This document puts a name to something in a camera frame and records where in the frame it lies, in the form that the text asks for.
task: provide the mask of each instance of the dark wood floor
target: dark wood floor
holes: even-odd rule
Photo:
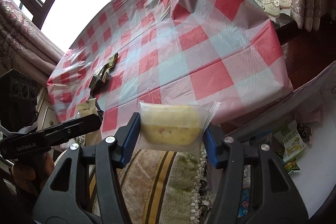
[[[299,30],[292,22],[278,29],[277,33],[294,89],[336,60],[336,23],[328,16],[322,17],[318,32]]]

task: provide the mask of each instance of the blue gripper pad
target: blue gripper pad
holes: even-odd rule
[[[117,148],[113,157],[117,168],[124,168],[130,162],[132,153],[140,133],[140,114],[134,112],[128,124],[118,128],[114,137],[117,139]]]
[[[224,149],[222,140],[225,138],[220,127],[209,124],[205,130],[202,141],[208,155],[209,162],[216,168],[223,168],[228,159],[228,151]]]

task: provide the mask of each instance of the black speaker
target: black speaker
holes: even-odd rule
[[[36,118],[37,82],[10,70],[0,77],[0,121],[11,132],[29,126]]]

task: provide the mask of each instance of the plastic tablecloth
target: plastic tablecloth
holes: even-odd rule
[[[137,100],[219,101],[220,123],[293,90],[272,22],[253,0],[112,0],[48,80],[60,122],[75,116],[95,70],[116,52],[112,78],[96,95],[103,137],[127,124]]]

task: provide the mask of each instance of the silver screw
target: silver screw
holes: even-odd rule
[[[79,144],[78,143],[73,143],[72,145],[70,145],[70,149],[71,150],[76,150],[79,148]]]
[[[230,137],[230,136],[227,136],[227,137],[224,138],[224,141],[226,143],[233,143],[235,141],[235,139]]]
[[[264,143],[264,144],[261,145],[261,149],[264,150],[264,151],[268,151],[268,150],[270,150],[270,147],[269,147],[268,144]]]
[[[105,142],[107,142],[107,143],[114,143],[115,140],[116,140],[115,137],[109,136],[109,137],[106,137]]]

